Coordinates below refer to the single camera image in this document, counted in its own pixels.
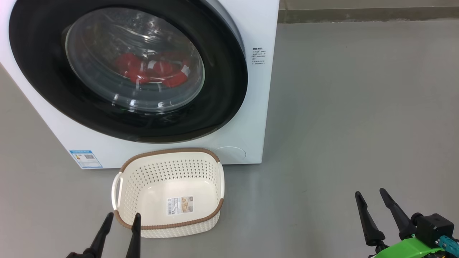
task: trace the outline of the perforated basket wall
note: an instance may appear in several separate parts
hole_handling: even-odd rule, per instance
[[[184,179],[205,179],[212,185],[214,191],[209,205],[215,206],[213,212],[206,217],[185,222],[161,224],[158,221],[152,225],[144,225],[142,222],[141,236],[177,237],[210,230],[220,217],[224,199],[224,174],[218,157],[213,152],[200,148],[154,151],[129,159],[113,181],[112,204],[115,217],[121,225],[130,229],[139,210],[139,196],[144,188],[154,187],[158,182],[183,182]],[[117,200],[118,182],[121,183]]]

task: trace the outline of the brown basket rim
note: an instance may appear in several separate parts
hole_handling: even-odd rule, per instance
[[[203,148],[179,148],[179,149],[171,149],[171,150],[151,151],[151,152],[146,152],[146,153],[142,153],[142,154],[139,154],[139,155],[135,155],[134,157],[130,158],[129,160],[127,160],[123,164],[123,166],[120,168],[120,172],[123,173],[124,170],[127,168],[127,166],[129,164],[131,164],[136,159],[139,159],[139,158],[142,158],[142,157],[160,155],[160,154],[177,153],[177,152],[203,152],[203,153],[207,153],[210,156],[212,156],[217,163],[220,162],[220,160],[217,157],[217,155],[215,155],[215,153],[213,153],[210,150],[203,149]],[[213,217],[215,217],[220,212],[220,209],[222,208],[222,206],[223,206],[223,198],[221,198],[220,201],[218,202],[217,208],[210,215],[208,215],[207,217],[204,217],[202,219],[195,219],[195,220],[185,221],[185,222],[181,222],[181,223],[166,224],[166,225],[141,226],[140,229],[141,230],[170,229],[170,228],[189,226],[189,225],[205,222],[205,221],[208,221],[208,220],[212,219]],[[129,225],[128,223],[126,223],[121,218],[121,216],[119,215],[119,211],[118,210],[114,210],[113,213],[114,213],[115,218],[117,219],[117,221],[123,227],[125,227],[127,229],[132,229],[132,225]]]

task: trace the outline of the white plastic basket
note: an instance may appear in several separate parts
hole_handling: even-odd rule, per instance
[[[213,152],[199,148],[134,156],[112,185],[116,219],[131,229],[135,214],[140,213],[141,236],[147,238],[210,230],[220,217],[223,198],[222,164]]]

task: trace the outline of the washing machine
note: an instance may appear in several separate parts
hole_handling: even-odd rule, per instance
[[[260,163],[279,0],[2,0],[0,62],[83,168]]]

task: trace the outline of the teal connector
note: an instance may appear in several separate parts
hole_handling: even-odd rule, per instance
[[[438,240],[438,246],[445,249],[446,252],[459,257],[459,244],[447,236],[441,236]]]

